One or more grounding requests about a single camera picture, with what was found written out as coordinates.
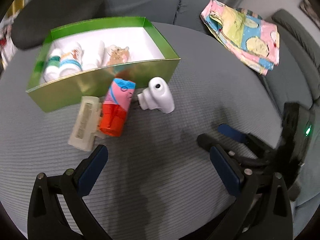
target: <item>plastic packaged item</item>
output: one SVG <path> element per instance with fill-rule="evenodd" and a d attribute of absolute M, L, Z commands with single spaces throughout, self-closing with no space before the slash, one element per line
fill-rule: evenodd
<path fill-rule="evenodd" d="M 102 104 L 100 131 L 111 136 L 120 136 L 136 84 L 115 78 Z"/>
<path fill-rule="evenodd" d="M 116 45 L 111 45 L 107 48 L 107 52 L 110 55 L 108 66 L 126 63 L 130 57 L 129 47 L 122 49 Z"/>
<path fill-rule="evenodd" d="M 59 78 L 59 73 L 60 73 L 59 66 L 60 66 L 61 56 L 62 56 L 61 49 L 54 49 L 53 52 L 50 54 L 47 67 L 45 68 L 44 74 L 43 74 L 43 78 L 46 82 Z"/>
<path fill-rule="evenodd" d="M 142 110 L 159 109 L 169 114 L 175 108 L 168 84 L 161 77 L 151 79 L 149 86 L 138 94 L 138 100 Z"/>
<path fill-rule="evenodd" d="M 97 97 L 84 96 L 81 98 L 81 106 L 73 127 L 68 144 L 73 147 L 91 151 L 95 136 L 104 139 L 105 135 L 98 128 L 101 114 L 101 103 Z"/>
<path fill-rule="evenodd" d="M 60 60 L 60 77 L 78 73 L 82 70 L 81 58 L 82 49 L 79 43 L 72 42 L 64 49 Z"/>
<path fill-rule="evenodd" d="M 101 67 L 105 45 L 103 41 L 93 44 L 89 49 L 84 51 L 82 57 L 82 70 L 90 70 Z"/>

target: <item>open cardboard box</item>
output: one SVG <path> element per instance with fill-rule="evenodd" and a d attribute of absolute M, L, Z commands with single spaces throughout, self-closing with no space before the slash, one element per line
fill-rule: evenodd
<path fill-rule="evenodd" d="M 55 48 L 63 49 L 77 41 L 83 51 L 102 40 L 107 48 L 129 47 L 129 62 L 107 66 L 105 51 L 102 67 L 45 82 L 43 72 L 48 56 Z M 115 77 L 131 80 L 136 88 L 147 87 L 153 77 L 169 82 L 179 56 L 166 39 L 145 17 L 112 17 L 88 20 L 51 30 L 36 59 L 26 92 L 44 112 L 79 103 L 82 96 L 105 95 Z"/>

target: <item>white wall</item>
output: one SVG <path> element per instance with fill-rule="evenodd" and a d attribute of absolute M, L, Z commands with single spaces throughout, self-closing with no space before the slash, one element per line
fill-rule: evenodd
<path fill-rule="evenodd" d="M 240 7 L 260 14 L 264 19 L 271 16 L 278 9 L 283 8 L 303 24 L 320 46 L 320 30 L 299 8 L 300 2 L 301 0 L 243 0 Z"/>

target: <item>colorful cloth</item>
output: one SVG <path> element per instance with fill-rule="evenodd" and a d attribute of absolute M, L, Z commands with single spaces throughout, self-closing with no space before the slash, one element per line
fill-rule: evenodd
<path fill-rule="evenodd" d="M 241 13 L 245 14 L 245 15 L 250 15 L 250 16 L 252 16 L 252 17 L 255 17 L 255 18 L 257 18 L 257 19 L 262 20 L 262 17 L 261 17 L 259 14 L 256 14 L 256 13 L 254 13 L 253 11 L 250 11 L 250 10 L 248 10 L 248 9 L 237 8 L 236 10 L 237 10 L 238 12 L 241 12 Z"/>
<path fill-rule="evenodd" d="M 277 26 L 248 11 L 238 12 L 217 0 L 210 0 L 201 13 L 213 36 L 243 63 L 262 75 L 279 63 Z"/>

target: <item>beige plastic device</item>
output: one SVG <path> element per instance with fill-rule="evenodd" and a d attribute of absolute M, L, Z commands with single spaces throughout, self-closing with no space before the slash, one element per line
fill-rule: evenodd
<path fill-rule="evenodd" d="M 73 127 L 68 144 L 77 149 L 90 152 L 95 136 L 104 139 L 105 134 L 98 129 L 101 113 L 101 103 L 97 97 L 84 96 Z"/>

